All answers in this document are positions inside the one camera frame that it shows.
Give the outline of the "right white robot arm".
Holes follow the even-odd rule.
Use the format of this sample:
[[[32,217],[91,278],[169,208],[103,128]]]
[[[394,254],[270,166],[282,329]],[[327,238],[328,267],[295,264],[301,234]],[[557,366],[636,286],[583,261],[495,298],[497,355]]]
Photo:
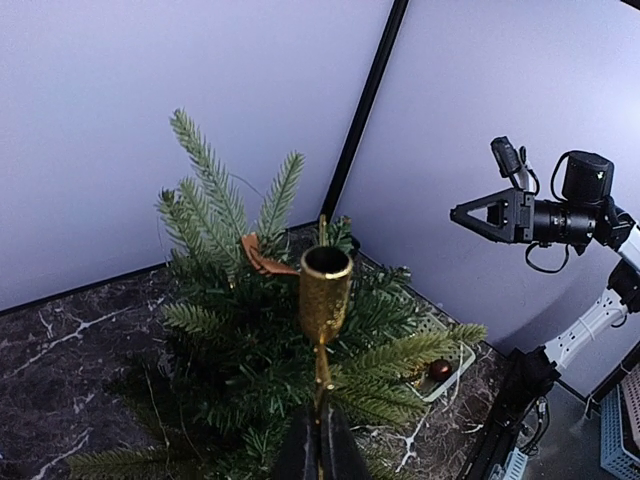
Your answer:
[[[614,165],[596,153],[562,154],[555,165],[565,172],[562,188],[540,200],[540,181],[526,149],[498,137],[491,151],[510,188],[455,206],[450,211],[454,223],[494,243],[524,244],[529,251],[561,244],[566,252],[582,255],[597,242],[620,258],[594,304],[544,345],[548,362],[565,369],[605,328],[618,328],[638,312],[639,223],[615,203]]]

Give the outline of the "copper ribbon bow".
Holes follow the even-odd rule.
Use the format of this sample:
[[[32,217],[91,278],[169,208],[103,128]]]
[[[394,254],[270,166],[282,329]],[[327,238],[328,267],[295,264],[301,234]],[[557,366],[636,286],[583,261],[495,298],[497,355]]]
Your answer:
[[[241,238],[241,245],[249,263],[257,272],[263,275],[299,275],[299,272],[294,268],[263,256],[259,251],[258,237],[255,232],[244,235]]]

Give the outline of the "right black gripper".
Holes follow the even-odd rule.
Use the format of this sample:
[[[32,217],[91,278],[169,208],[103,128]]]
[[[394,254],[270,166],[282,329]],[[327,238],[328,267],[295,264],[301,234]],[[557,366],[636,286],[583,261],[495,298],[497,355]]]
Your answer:
[[[509,188],[456,205],[450,219],[492,242],[529,244],[533,242],[534,209],[532,193]],[[503,226],[478,219],[502,214]]]

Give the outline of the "small green christmas tree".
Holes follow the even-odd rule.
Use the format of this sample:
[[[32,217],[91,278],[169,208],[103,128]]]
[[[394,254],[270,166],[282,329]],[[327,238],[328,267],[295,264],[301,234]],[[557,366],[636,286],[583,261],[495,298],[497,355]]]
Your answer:
[[[157,445],[73,456],[71,475],[271,479],[293,414],[314,407],[315,353],[300,324],[299,281],[301,257],[318,244],[318,229],[301,246],[286,229],[304,158],[286,157],[250,224],[238,188],[196,123],[179,109],[170,124],[194,173],[157,203],[175,244],[176,299],[163,309],[169,366],[137,358],[113,383]],[[263,256],[299,275],[257,272],[241,245],[253,232]],[[347,219],[328,223],[328,243],[353,261],[345,321],[327,345],[335,385],[328,403],[349,426],[408,424],[426,406],[405,382],[459,341],[482,341],[486,329],[416,333],[427,312],[408,293],[409,271],[360,266]]]

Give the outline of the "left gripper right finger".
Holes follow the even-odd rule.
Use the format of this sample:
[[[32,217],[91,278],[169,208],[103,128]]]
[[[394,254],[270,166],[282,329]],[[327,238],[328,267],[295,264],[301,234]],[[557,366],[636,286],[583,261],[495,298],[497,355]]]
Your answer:
[[[326,403],[320,417],[320,466],[324,479],[371,478],[343,411]]]

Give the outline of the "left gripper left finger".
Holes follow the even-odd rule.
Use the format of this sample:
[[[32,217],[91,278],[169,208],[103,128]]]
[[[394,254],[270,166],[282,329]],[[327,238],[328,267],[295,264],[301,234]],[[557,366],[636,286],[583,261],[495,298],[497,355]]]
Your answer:
[[[270,478],[316,480],[319,478],[320,430],[314,407],[300,407],[292,416]]]

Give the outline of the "gold star tree topper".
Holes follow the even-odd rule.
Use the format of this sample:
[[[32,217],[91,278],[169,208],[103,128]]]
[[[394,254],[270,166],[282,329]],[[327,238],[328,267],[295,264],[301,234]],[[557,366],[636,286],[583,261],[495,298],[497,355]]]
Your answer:
[[[322,412],[334,390],[327,345],[339,334],[348,307],[353,261],[350,255],[328,243],[328,222],[318,222],[318,244],[300,260],[299,312],[305,336],[315,353],[314,426],[323,427]]]

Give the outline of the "pale green plastic basket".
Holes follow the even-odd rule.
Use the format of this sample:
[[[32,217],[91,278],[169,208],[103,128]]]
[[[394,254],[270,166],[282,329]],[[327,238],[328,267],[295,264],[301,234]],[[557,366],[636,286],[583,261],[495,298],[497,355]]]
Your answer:
[[[442,321],[432,313],[426,313],[418,320],[416,333],[453,331],[454,326],[453,323]],[[434,403],[444,399],[451,387],[456,388],[462,374],[471,366],[475,358],[473,349],[467,343],[459,341],[458,346],[436,359],[435,366],[427,364],[420,367],[418,372],[405,383],[423,402]]]

